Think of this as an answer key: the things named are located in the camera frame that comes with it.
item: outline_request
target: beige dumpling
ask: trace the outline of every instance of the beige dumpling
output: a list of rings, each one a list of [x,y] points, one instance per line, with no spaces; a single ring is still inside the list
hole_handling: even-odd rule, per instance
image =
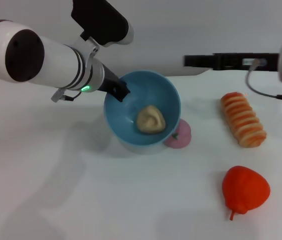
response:
[[[149,105],[137,115],[137,128],[147,134],[157,134],[166,128],[166,121],[158,108]]]

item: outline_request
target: bowl rim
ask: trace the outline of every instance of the bowl rim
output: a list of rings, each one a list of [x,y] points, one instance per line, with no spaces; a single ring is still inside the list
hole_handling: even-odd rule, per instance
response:
[[[177,129],[177,127],[178,127],[178,125],[179,125],[179,123],[180,123],[180,118],[181,118],[181,99],[180,99],[179,93],[178,93],[176,87],[173,85],[173,83],[172,83],[166,76],[164,76],[164,75],[162,75],[162,74],[160,74],[160,73],[158,73],[158,72],[156,72],[156,71],[153,71],[153,70],[137,70],[137,71],[132,71],[132,72],[129,72],[129,73],[127,73],[127,74],[121,76],[120,79],[123,78],[123,77],[125,77],[125,76],[128,76],[128,75],[130,75],[130,74],[135,74],[135,73],[140,73],[140,72],[141,72],[141,73],[142,73],[142,72],[143,72],[143,73],[152,73],[152,74],[155,74],[155,75],[158,75],[158,76],[160,76],[160,77],[165,78],[165,79],[167,80],[167,82],[173,87],[174,91],[176,92],[177,100],[178,100],[178,105],[179,105],[179,116],[178,116],[176,125],[175,125],[174,128],[169,132],[169,134],[167,134],[167,136],[165,136],[164,138],[162,138],[161,140],[159,140],[159,141],[157,141],[157,142],[154,142],[154,143],[151,143],[151,144],[147,144],[147,145],[139,145],[139,144],[130,143],[130,142],[128,142],[128,141],[122,139],[122,138],[121,138],[120,136],[118,136],[118,135],[114,132],[114,130],[112,129],[111,125],[109,124],[108,117],[107,117],[107,113],[106,113],[106,108],[105,108],[105,106],[106,106],[106,101],[107,101],[107,99],[109,98],[110,94],[109,94],[109,93],[106,94],[106,96],[105,96],[105,98],[104,98],[104,103],[103,103],[103,114],[104,114],[106,123],[107,123],[108,127],[110,128],[111,132],[112,132],[120,141],[122,141],[122,142],[124,142],[124,143],[126,143],[126,144],[128,144],[128,145],[130,145],[130,146],[135,146],[135,147],[141,147],[141,148],[142,148],[142,147],[150,147],[150,146],[154,146],[154,145],[163,143],[165,140],[167,140],[167,139],[175,132],[175,130]]]

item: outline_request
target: toy fruit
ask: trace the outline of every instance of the toy fruit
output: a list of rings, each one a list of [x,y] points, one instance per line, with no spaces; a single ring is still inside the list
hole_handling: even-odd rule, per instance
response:
[[[173,149],[181,149],[189,145],[191,137],[190,125],[183,119],[180,119],[180,123],[177,126],[175,133],[165,140],[164,144]]]
[[[266,139],[263,125],[242,93],[227,93],[221,98],[221,107],[231,132],[242,147],[258,147]]]
[[[267,180],[244,166],[234,166],[227,171],[222,191],[225,205],[232,210],[231,221],[235,213],[246,214],[247,211],[260,207],[270,196]]]

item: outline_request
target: white wall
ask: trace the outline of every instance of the white wall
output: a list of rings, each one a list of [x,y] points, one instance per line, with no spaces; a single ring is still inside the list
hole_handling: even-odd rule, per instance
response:
[[[282,0],[109,0],[134,26],[131,45],[98,55],[116,74],[153,69],[165,75],[195,74],[183,55],[278,52]],[[40,35],[70,44],[81,33],[71,0],[0,0],[0,18],[28,25]]]

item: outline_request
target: orange shrimp toy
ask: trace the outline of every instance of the orange shrimp toy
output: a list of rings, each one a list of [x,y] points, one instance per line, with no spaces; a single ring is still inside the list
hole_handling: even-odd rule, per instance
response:
[[[267,133],[242,93],[230,92],[221,98],[222,110],[230,130],[244,148],[261,145]]]

